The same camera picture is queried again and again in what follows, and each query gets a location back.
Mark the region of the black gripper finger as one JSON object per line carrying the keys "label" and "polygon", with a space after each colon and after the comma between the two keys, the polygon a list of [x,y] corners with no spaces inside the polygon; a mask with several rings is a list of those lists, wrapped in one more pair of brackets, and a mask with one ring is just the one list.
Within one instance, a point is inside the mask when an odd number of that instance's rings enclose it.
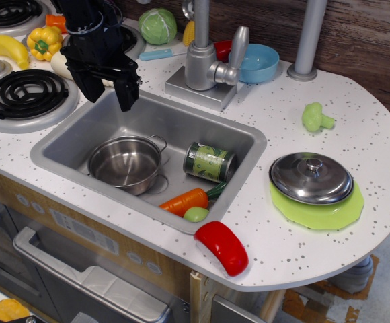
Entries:
{"label": "black gripper finger", "polygon": [[69,71],[73,81],[90,102],[96,102],[105,91],[102,80],[94,77],[88,69],[69,67]]}
{"label": "black gripper finger", "polygon": [[127,112],[139,98],[139,79],[124,74],[114,82],[114,89],[121,111]]}

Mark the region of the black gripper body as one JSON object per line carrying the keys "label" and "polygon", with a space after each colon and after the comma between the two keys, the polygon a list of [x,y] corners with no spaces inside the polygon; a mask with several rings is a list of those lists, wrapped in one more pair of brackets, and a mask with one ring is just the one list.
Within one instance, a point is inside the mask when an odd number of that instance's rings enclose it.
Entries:
{"label": "black gripper body", "polygon": [[70,32],[61,54],[75,81],[114,81],[119,72],[135,72],[135,59],[127,55],[137,47],[136,36],[123,26],[106,26],[84,32]]}

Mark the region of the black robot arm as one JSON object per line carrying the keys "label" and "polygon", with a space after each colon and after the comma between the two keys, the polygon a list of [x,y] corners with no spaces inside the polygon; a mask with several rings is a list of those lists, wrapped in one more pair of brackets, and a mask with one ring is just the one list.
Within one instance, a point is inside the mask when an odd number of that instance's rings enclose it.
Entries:
{"label": "black robot arm", "polygon": [[122,18],[105,1],[53,1],[63,14],[69,37],[60,49],[73,81],[90,102],[113,83],[120,109],[129,111],[139,98],[138,65],[124,52]]}

